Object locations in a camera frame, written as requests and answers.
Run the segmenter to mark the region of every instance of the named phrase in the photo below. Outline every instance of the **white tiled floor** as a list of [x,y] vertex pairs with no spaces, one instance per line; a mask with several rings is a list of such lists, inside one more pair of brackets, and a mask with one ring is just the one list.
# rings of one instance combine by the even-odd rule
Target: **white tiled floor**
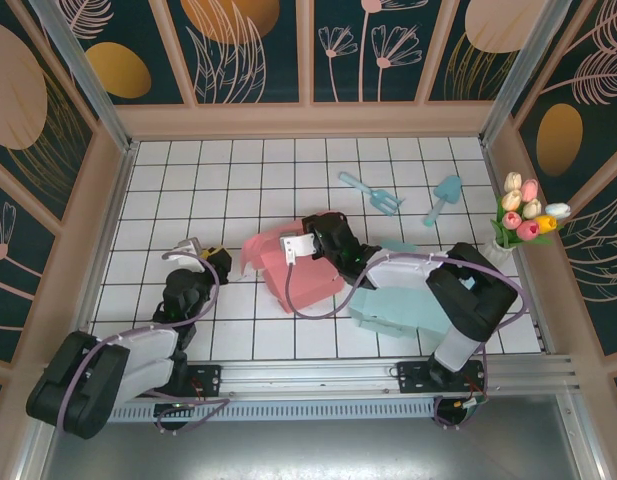
[[[347,171],[406,201],[386,217],[337,178]],[[446,205],[433,228],[422,220],[435,201],[434,187],[459,174],[463,195]],[[376,244],[414,243],[422,253],[457,241],[492,238],[495,201],[475,138],[329,138],[145,142],[129,183],[115,242],[100,290],[92,331],[107,336],[151,319],[166,275],[176,268],[161,254],[196,236],[204,246],[224,245],[233,255],[231,283],[188,347],[193,361],[279,360],[429,355],[434,340],[395,339],[360,329],[346,310],[336,318],[296,319],[279,307],[265,283],[239,272],[243,242],[327,209],[348,216],[353,232]],[[513,261],[503,272],[517,277]],[[335,299],[306,313],[327,313]],[[488,353],[540,352],[529,315],[504,328]]]

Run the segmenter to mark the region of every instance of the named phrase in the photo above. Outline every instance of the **flower bouquet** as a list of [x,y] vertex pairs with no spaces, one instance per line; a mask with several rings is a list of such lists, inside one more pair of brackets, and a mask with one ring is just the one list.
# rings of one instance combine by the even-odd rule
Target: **flower bouquet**
[[537,199],[539,183],[535,179],[522,183],[519,173],[510,172],[504,190],[506,194],[497,199],[497,218],[490,220],[495,239],[493,245],[487,245],[485,253],[495,266],[505,261],[505,258],[497,261],[497,255],[494,255],[497,251],[507,251],[507,258],[523,243],[550,244],[546,234],[559,228],[557,220],[570,215],[570,207],[565,203],[547,205],[542,215],[541,202]]

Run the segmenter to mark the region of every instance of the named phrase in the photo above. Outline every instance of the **tulip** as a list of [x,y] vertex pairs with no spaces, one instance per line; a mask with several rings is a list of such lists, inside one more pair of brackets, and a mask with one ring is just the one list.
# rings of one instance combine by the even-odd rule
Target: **tulip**
[[504,207],[504,210],[510,212],[512,210],[517,210],[521,205],[521,192],[519,190],[513,190],[504,195],[504,198],[501,199],[501,206]]
[[535,218],[535,221],[539,225],[539,233],[552,232],[557,228],[557,219],[552,215],[540,215]]
[[534,240],[539,235],[539,224],[534,220],[526,220],[517,228],[517,236],[524,242]]
[[515,230],[521,225],[521,217],[517,212],[506,212],[504,218],[501,219],[501,223],[504,224],[508,230]]
[[570,216],[570,205],[566,203],[551,203],[546,205],[546,213],[552,215],[557,220],[563,220]]
[[504,190],[506,192],[512,192],[513,190],[519,190],[521,188],[521,175],[517,172],[510,172],[506,176],[504,182]]
[[523,215],[526,220],[532,220],[541,214],[541,202],[536,198],[524,205]]
[[522,202],[534,200],[537,198],[537,192],[539,191],[539,182],[537,182],[534,178],[531,180],[526,180],[520,190]]

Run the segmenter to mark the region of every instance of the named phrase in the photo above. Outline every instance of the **pink object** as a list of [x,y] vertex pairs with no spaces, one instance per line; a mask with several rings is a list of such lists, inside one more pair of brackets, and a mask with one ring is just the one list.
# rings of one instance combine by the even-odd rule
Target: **pink object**
[[[301,219],[247,240],[241,250],[241,272],[248,263],[255,270],[262,270],[266,286],[277,297],[281,307],[290,313],[285,299],[288,266],[279,244],[279,236],[283,233],[303,234]],[[290,298],[295,308],[302,309],[335,295],[344,285],[337,269],[325,258],[313,260],[311,257],[299,257],[293,269]]]
[[508,230],[515,230],[521,225],[521,216],[517,212],[507,212],[502,218],[501,223],[504,224]]
[[537,198],[539,182],[535,179],[526,180],[521,186],[521,201],[529,202]]
[[539,235],[539,224],[534,220],[526,220],[517,228],[517,236],[524,242],[534,240]]

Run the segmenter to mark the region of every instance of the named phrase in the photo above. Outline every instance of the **blue toy shovel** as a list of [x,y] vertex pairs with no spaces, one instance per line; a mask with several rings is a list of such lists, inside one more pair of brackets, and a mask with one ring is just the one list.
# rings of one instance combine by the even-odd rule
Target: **blue toy shovel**
[[435,206],[432,207],[432,210],[424,219],[424,225],[427,227],[434,225],[446,202],[457,203],[459,201],[459,197],[461,197],[461,178],[457,175],[446,177],[443,182],[435,187],[432,193],[439,200],[437,200]]
[[361,190],[367,195],[370,195],[370,204],[381,213],[388,215],[389,217],[393,216],[397,212],[399,205],[403,203],[403,200],[399,200],[397,197],[389,194],[385,190],[371,189],[349,173],[341,172],[339,174],[339,180],[347,183],[351,187],[355,187],[357,190]]

